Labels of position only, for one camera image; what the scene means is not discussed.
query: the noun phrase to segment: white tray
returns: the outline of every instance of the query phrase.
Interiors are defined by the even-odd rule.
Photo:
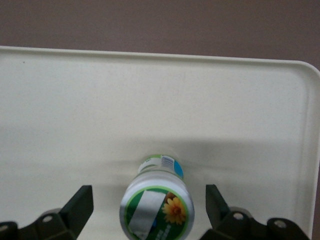
[[[205,184],[261,223],[312,233],[320,74],[300,61],[0,48],[0,222],[23,227],[93,185],[79,239],[126,239],[119,204],[150,154],[177,157],[210,228]]]

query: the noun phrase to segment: screw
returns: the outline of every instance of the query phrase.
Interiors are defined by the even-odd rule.
[[[282,221],[282,220],[275,220],[274,221],[274,224],[278,227],[278,228],[281,228],[281,229],[285,229],[287,227],[287,224]]]
[[[42,219],[42,222],[43,222],[43,223],[47,223],[47,222],[50,222],[52,219],[53,219],[53,217],[50,216],[50,215],[48,215],[48,216],[45,216],[45,217]]]
[[[9,228],[8,225],[2,225],[2,226],[0,226],[0,232],[6,230],[8,228]]]
[[[237,220],[243,220],[244,216],[240,212],[236,212],[233,214],[233,217]]]

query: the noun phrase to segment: yellow flower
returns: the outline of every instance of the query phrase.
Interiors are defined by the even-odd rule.
[[[165,214],[165,221],[182,225],[186,221],[186,210],[182,202],[177,197],[173,199],[168,198],[167,202],[162,208],[162,212]]]

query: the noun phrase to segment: bottle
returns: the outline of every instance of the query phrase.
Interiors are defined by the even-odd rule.
[[[120,204],[121,227],[130,240],[184,240],[195,209],[183,170],[167,155],[152,155],[138,169]]]

